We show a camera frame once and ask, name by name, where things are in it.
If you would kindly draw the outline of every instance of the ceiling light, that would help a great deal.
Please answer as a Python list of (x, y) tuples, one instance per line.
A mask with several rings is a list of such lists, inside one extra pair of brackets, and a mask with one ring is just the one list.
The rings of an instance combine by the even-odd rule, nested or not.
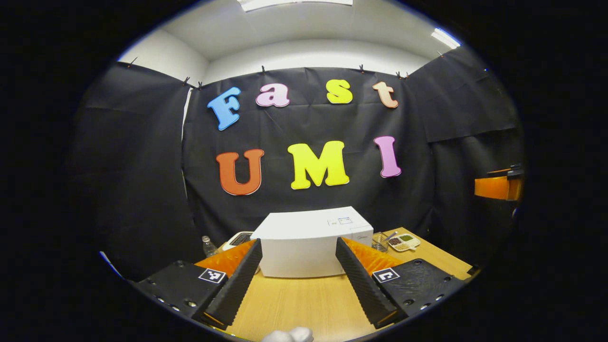
[(294, 4), (296, 2), (326, 2), (329, 4), (353, 5), (353, 0), (237, 0), (245, 12), (262, 9), (283, 4)]
[(458, 41), (456, 41), (454, 38), (452, 38), (450, 35), (448, 35), (443, 30), (435, 29), (435, 31), (432, 32), (430, 34), (430, 36), (433, 37), (433, 38), (436, 38), (438, 41), (440, 41), (443, 44), (451, 47), (452, 49), (455, 49), (455, 48), (457, 48), (457, 47), (460, 46), (460, 43)]

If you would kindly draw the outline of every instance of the wire basket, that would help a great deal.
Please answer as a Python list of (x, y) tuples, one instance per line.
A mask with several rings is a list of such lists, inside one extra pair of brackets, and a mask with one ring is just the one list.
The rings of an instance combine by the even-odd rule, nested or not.
[(377, 232), (371, 237), (371, 247), (376, 251), (386, 253), (389, 251), (389, 242), (384, 241), (388, 238), (383, 232)]

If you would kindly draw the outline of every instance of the table surface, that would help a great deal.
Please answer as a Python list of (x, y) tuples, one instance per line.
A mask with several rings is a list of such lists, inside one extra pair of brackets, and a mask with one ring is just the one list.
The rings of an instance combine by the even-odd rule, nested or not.
[[(384, 234), (390, 235), (395, 231), (398, 234), (409, 233), (421, 243), (416, 250), (405, 252), (389, 247), (389, 255), (403, 262), (424, 259), (458, 279), (470, 277), (467, 273), (471, 269), (469, 264), (410, 231), (398, 228)], [(298, 326), (310, 328), (315, 342), (348, 341), (378, 330), (365, 317), (346, 274), (281, 279), (264, 277), (262, 272), (258, 272), (249, 285), (234, 323), (226, 332), (261, 341), (274, 330), (289, 331)]]

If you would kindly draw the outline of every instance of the plastic bottle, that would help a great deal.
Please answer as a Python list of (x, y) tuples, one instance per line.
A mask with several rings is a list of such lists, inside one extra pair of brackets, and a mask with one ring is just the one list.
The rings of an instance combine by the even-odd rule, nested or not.
[(206, 257), (218, 254), (218, 248), (211, 242), (209, 236), (205, 235), (202, 237), (202, 251)]

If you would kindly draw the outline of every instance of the ceiling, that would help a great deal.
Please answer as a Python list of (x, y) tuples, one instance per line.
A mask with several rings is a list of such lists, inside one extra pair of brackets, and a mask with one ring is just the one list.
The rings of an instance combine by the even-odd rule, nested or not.
[(245, 13), (237, 0), (202, 1), (160, 27), (208, 61), (282, 41), (356, 40), (402, 49), (428, 59), (449, 47), (430, 36), (435, 25), (391, 0), (353, 6), (294, 3)]

